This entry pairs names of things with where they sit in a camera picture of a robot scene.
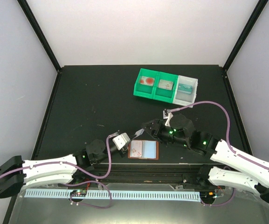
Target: purple cable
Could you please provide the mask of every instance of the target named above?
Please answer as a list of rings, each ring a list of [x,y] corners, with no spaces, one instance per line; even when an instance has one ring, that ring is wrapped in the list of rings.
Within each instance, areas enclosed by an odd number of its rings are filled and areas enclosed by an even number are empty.
[[[107,138],[106,138],[106,147],[107,147],[107,153],[108,153],[108,170],[106,172],[105,175],[103,176],[96,176],[96,175],[93,175],[91,173],[89,173],[88,171],[80,168],[79,166],[73,164],[73,163],[70,163],[70,162],[62,162],[62,161],[55,161],[55,162],[44,162],[44,163],[39,163],[39,164],[34,164],[33,167],[39,167],[39,166],[44,166],[44,165],[50,165],[50,164],[67,164],[67,165],[70,165],[70,166],[73,166],[77,169],[79,169],[80,171],[82,171],[83,173],[91,176],[91,177],[94,177],[94,178],[97,178],[97,179],[103,179],[103,178],[106,178],[109,174],[110,174],[110,170],[111,170],[111,154],[110,154],[110,145],[109,145],[109,139],[114,137],[114,136],[117,136],[118,133],[114,133],[114,134],[110,134]],[[30,169],[31,167],[30,166],[27,166],[27,167],[21,167],[21,168],[17,168],[17,169],[13,169],[11,171],[8,171],[2,175],[0,175],[0,179],[2,179],[3,177],[9,175],[9,174],[12,174],[12,173],[15,173],[15,172],[18,172],[18,171],[21,171],[21,170],[24,170],[24,169]]]
[[[103,183],[100,183],[98,181],[85,181],[85,182],[82,182],[82,183],[78,183],[78,184],[65,184],[66,186],[69,186],[69,187],[74,187],[74,186],[78,186],[78,185],[82,185],[82,184],[86,184],[86,183],[97,183],[97,184],[100,184],[101,186],[103,186],[109,193],[109,196],[110,196],[110,203],[106,206],[96,206],[96,205],[92,205],[92,204],[87,204],[87,203],[81,203],[81,202],[73,202],[72,201],[72,197],[75,196],[75,195],[71,195],[70,196],[70,201],[71,203],[76,203],[76,204],[80,204],[80,205],[85,205],[85,206],[89,206],[89,207],[92,207],[92,208],[95,208],[95,209],[108,209],[111,205],[112,205],[112,197],[111,197],[111,192],[110,190],[103,184]]]
[[[188,107],[190,107],[190,106],[194,106],[194,105],[198,105],[198,104],[213,104],[213,105],[216,105],[216,106],[218,106],[219,108],[222,109],[222,111],[225,113],[225,115],[226,115],[226,117],[227,117],[227,122],[228,122],[227,132],[226,132],[226,142],[227,142],[228,148],[229,148],[234,154],[236,154],[236,151],[232,148],[232,146],[231,146],[231,144],[230,144],[230,142],[229,142],[229,129],[230,129],[230,119],[229,119],[229,115],[228,115],[228,112],[226,111],[226,109],[225,109],[223,106],[221,106],[220,104],[218,104],[218,103],[216,103],[216,102],[213,102],[213,101],[200,101],[200,102],[196,102],[196,103],[193,103],[193,104],[190,104],[190,105],[187,105],[187,106],[183,106],[183,107],[180,107],[180,108],[167,110],[167,112],[176,112],[176,111],[184,110],[184,109],[186,109],[186,108],[188,108]],[[239,157],[241,157],[241,158],[247,160],[248,162],[251,162],[251,163],[253,163],[253,164],[255,164],[255,165],[259,166],[259,167],[262,167],[262,168],[264,168],[264,169],[266,169],[266,170],[269,170],[269,167],[266,167],[266,166],[264,166],[264,165],[262,165],[262,164],[260,164],[260,163],[258,163],[258,162],[256,162],[256,161],[253,161],[253,160],[251,160],[251,159],[249,159],[249,158],[247,158],[247,157],[245,157],[245,156],[243,156],[243,155],[241,155],[241,154],[237,154],[237,156],[239,156]]]

